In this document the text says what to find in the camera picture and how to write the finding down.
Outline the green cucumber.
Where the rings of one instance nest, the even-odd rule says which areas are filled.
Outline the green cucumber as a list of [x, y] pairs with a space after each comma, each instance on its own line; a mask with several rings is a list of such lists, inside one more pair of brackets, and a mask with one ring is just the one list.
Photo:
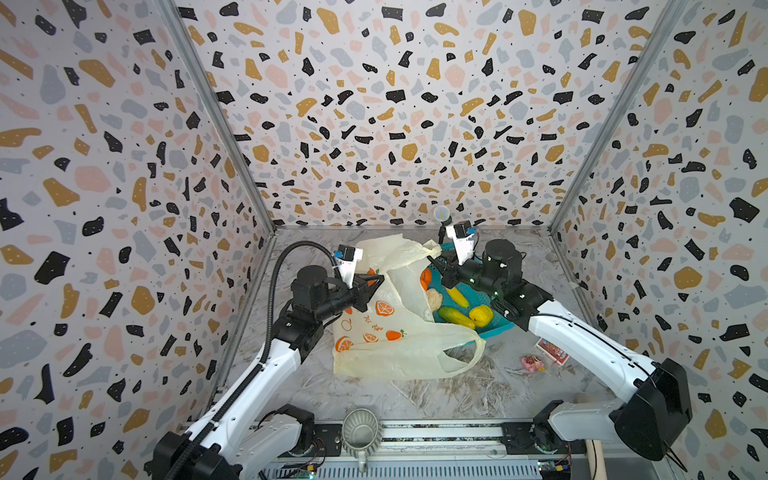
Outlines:
[[438, 316], [445, 322], [463, 326], [475, 330], [476, 324], [469, 317], [452, 307], [441, 307], [437, 310]]

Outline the cream plastic bag orange print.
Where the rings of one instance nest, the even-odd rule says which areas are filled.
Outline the cream plastic bag orange print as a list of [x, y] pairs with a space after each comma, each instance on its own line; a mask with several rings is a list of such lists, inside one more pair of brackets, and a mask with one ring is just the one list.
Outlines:
[[474, 367], [485, 340], [464, 326], [436, 322], [421, 286], [428, 258], [442, 253], [429, 240], [390, 235], [356, 244], [359, 274], [384, 277], [363, 313], [350, 309], [332, 325], [334, 373], [383, 381], [450, 378]]

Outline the yellow lemon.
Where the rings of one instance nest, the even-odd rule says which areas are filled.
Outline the yellow lemon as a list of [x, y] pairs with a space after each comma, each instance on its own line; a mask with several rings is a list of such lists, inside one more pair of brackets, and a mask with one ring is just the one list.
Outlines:
[[485, 328], [494, 319], [494, 312], [489, 306], [480, 305], [469, 312], [469, 318], [474, 323], [475, 328]]

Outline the orange fruit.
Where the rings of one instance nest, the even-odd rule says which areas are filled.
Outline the orange fruit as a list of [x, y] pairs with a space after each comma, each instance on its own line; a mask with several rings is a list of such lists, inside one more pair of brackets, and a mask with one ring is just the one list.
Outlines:
[[429, 289], [429, 285], [432, 281], [432, 271], [430, 268], [425, 268], [420, 275], [420, 284], [424, 291]]

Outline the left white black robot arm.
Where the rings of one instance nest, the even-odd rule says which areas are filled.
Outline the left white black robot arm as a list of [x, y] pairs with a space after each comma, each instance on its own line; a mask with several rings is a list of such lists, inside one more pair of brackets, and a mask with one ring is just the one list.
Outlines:
[[345, 283], [319, 265], [302, 268], [291, 284], [292, 302], [273, 325], [258, 358], [199, 420], [167, 433], [150, 463], [155, 479], [254, 479], [280, 455], [304, 453], [314, 441], [312, 413], [286, 405], [252, 425], [278, 388], [322, 338], [327, 322], [356, 309], [366, 312], [382, 275], [353, 274]]

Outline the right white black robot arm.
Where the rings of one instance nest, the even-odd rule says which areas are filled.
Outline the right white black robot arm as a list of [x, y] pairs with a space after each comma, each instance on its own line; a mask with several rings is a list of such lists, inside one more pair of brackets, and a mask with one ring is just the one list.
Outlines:
[[542, 451], [570, 441], [622, 442], [639, 456], [660, 461], [693, 412], [685, 369], [639, 354], [567, 310], [546, 290], [524, 279], [523, 256], [506, 239], [489, 241], [479, 259], [457, 245], [431, 259], [444, 287], [466, 285], [489, 296], [503, 319], [563, 350], [614, 394], [612, 401], [553, 400], [532, 420], [530, 436]]

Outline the beige peach fruit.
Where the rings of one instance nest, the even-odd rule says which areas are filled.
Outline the beige peach fruit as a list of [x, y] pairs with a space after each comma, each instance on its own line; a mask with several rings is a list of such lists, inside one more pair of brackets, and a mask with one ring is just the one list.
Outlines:
[[443, 295], [436, 289], [426, 291], [428, 306], [431, 312], [439, 310], [443, 304]]

